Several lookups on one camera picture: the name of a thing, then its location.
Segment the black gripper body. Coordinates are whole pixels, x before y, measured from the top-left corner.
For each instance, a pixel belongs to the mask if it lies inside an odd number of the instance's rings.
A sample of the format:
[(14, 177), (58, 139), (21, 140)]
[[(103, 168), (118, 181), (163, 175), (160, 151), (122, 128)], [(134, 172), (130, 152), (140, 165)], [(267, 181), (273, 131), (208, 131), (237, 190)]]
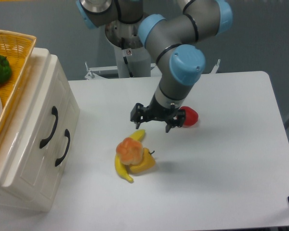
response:
[(170, 124), (171, 128), (182, 127), (185, 121), (185, 111), (180, 109), (180, 106), (174, 101), (170, 103), (158, 102), (157, 96), (153, 96), (150, 104), (145, 107), (141, 103), (137, 103), (130, 116), (130, 121), (133, 123), (150, 121), (163, 121)]

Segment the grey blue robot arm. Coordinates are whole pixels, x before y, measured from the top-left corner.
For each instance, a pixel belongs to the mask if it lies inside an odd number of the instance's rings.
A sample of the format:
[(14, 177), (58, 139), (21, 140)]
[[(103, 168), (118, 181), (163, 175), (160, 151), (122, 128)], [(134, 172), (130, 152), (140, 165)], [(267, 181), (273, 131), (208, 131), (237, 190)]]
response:
[(137, 103), (131, 121), (164, 121), (166, 130), (182, 127), (186, 113), (181, 105), (199, 80), (205, 65), (195, 44), (227, 31), (233, 23), (231, 6), (224, 0), (180, 0), (182, 15), (166, 20), (145, 15), (141, 0), (78, 0), (77, 8), (89, 28), (105, 26), (109, 42), (122, 51), (129, 75), (136, 74), (127, 50), (143, 48), (162, 73), (148, 106)]

